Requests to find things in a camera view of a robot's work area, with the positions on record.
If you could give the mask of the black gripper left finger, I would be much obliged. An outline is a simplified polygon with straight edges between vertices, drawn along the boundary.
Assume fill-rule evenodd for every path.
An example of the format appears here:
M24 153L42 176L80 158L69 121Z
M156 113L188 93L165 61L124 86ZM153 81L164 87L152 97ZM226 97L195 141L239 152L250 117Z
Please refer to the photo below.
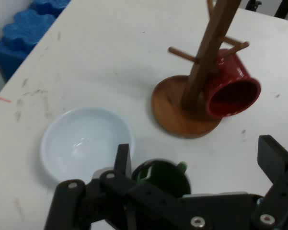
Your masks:
M146 161L131 170L128 144L118 146L114 168L88 184L60 183L47 230L89 230L105 220L116 230L208 230L209 218L191 209L194 198L183 164Z

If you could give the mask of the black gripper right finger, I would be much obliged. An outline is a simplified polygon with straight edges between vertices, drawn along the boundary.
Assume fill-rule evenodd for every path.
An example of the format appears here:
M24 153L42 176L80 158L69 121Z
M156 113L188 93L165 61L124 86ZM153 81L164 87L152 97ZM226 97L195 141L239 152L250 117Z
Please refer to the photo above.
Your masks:
M272 182L251 217L257 230L288 230L288 151L271 135L258 139L257 162Z

